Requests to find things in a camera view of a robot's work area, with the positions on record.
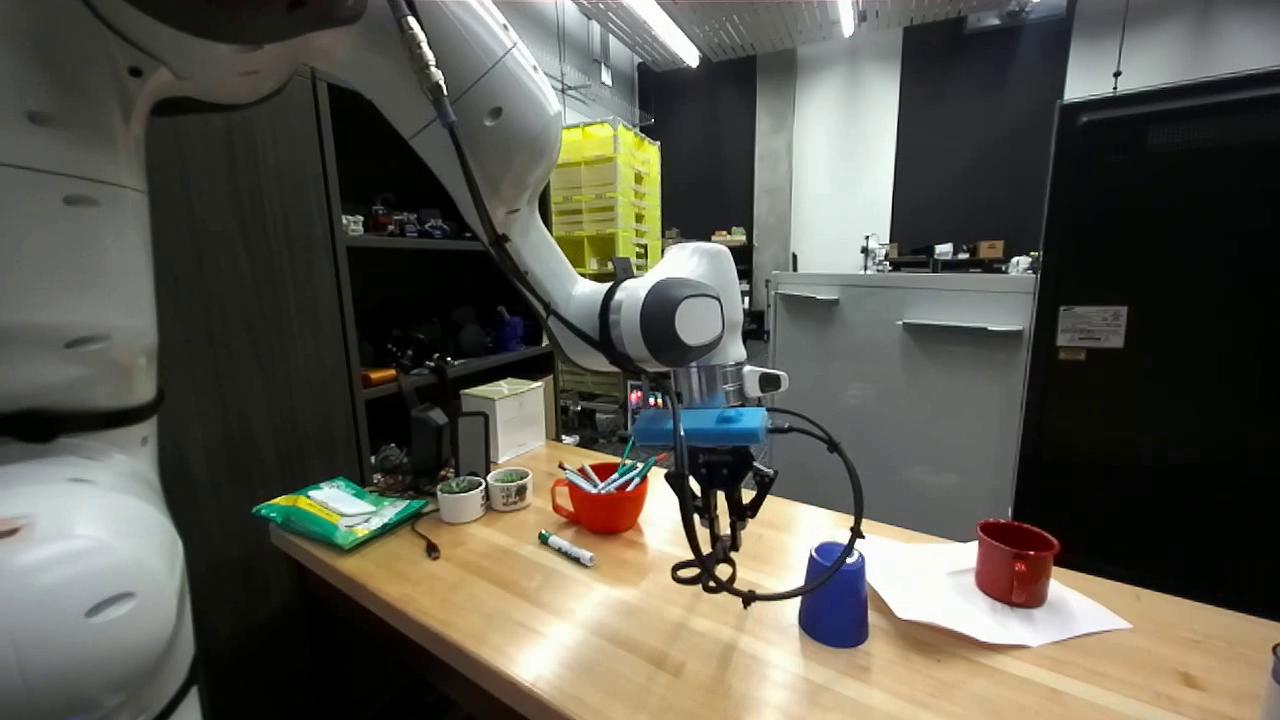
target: ceiling light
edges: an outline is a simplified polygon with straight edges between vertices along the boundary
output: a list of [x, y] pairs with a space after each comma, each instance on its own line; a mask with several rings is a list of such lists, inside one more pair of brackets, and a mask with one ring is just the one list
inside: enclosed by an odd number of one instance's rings
[[669, 46], [669, 51], [678, 58], [678, 63], [694, 69], [698, 51], [694, 46], [678, 32], [678, 25], [656, 3], [656, 0], [618, 0], [647, 32]]
[[853, 7], [853, 0], [835, 0], [835, 15], [839, 15], [839, 38], [853, 38], [853, 32], [855, 32], [855, 7]]

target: box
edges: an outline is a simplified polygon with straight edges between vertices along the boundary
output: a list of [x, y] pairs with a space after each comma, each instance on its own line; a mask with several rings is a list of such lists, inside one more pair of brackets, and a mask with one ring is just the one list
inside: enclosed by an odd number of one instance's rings
[[545, 379], [492, 379], [458, 394], [455, 469], [462, 477], [489, 474], [546, 440]]

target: ceiling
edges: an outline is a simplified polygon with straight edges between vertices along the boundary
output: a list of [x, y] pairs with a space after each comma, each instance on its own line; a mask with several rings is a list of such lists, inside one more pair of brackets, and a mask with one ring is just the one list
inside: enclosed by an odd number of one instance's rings
[[[684, 69], [631, 12], [629, 0], [575, 0], [647, 69]], [[656, 0], [708, 62], [786, 51], [839, 41], [835, 0]], [[855, 0], [861, 29], [913, 29], [960, 15], [1022, 12], [1047, 0]]]

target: sheet of paper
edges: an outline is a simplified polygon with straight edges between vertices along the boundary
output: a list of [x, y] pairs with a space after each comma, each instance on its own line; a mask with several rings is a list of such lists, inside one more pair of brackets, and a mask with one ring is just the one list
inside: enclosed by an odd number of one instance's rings
[[972, 583], [977, 544], [895, 544], [868, 537], [868, 583], [913, 624], [952, 630], [980, 645], [1055, 645], [1088, 634], [1130, 630], [1102, 606], [1053, 581], [1039, 607], [1009, 607]]

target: red cup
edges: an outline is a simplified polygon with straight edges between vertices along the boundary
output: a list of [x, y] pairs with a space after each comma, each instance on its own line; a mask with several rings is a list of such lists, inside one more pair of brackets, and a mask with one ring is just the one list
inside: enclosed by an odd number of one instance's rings
[[1055, 559], [1055, 537], [1018, 522], [977, 525], [977, 589], [1009, 607], [1039, 607]]
[[[593, 469], [597, 479], [607, 479], [615, 474], [615, 463], [585, 463]], [[622, 489], [622, 492], [607, 492], [607, 495], [593, 495], [585, 492], [579, 486], [554, 477], [553, 479], [553, 508], [554, 517], [597, 532], [597, 537], [618, 537], [629, 530], [636, 530], [639, 522], [639, 508], [645, 508], [645, 495], [647, 495], [647, 479]]]

